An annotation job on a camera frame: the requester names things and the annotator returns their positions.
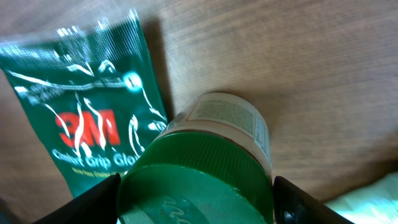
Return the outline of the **green 3M gloves packet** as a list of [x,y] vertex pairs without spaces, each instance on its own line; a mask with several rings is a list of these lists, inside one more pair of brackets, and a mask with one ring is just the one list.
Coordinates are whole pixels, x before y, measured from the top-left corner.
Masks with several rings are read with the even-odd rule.
[[167,126],[135,10],[4,40],[1,70],[74,197],[126,174]]

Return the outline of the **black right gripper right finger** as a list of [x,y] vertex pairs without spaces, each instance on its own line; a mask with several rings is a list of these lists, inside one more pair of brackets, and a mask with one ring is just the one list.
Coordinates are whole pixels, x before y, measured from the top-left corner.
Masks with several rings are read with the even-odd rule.
[[282,176],[275,177],[273,194],[277,224],[353,224]]

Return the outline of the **light blue tissue packet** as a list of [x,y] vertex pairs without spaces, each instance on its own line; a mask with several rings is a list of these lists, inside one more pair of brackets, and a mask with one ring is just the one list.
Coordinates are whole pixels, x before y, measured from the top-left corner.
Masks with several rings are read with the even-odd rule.
[[397,173],[344,194],[325,204],[359,224],[397,224]]

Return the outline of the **green lid jar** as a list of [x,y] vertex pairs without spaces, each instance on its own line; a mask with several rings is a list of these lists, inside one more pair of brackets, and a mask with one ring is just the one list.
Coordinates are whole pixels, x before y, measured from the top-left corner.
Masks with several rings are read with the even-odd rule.
[[248,101],[207,93],[123,177],[121,223],[272,223],[269,133]]

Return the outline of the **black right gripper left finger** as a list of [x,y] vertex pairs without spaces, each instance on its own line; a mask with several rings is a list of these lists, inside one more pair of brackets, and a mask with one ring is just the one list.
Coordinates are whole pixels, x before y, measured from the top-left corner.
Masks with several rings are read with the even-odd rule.
[[119,174],[111,175],[34,224],[116,224]]

